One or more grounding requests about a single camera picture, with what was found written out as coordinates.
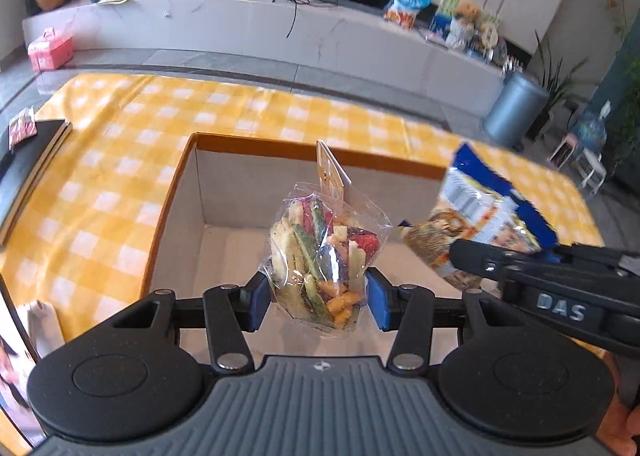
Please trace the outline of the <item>person's hand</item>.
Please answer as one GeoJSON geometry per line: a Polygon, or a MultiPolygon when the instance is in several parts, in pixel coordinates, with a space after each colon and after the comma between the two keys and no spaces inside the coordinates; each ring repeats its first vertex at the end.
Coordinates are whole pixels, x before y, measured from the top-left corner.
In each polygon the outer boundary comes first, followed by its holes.
{"type": "Polygon", "coordinates": [[[613,453],[620,456],[634,456],[639,443],[634,439],[640,433],[640,410],[630,410],[619,400],[612,402],[597,432],[597,438],[613,453]]]}

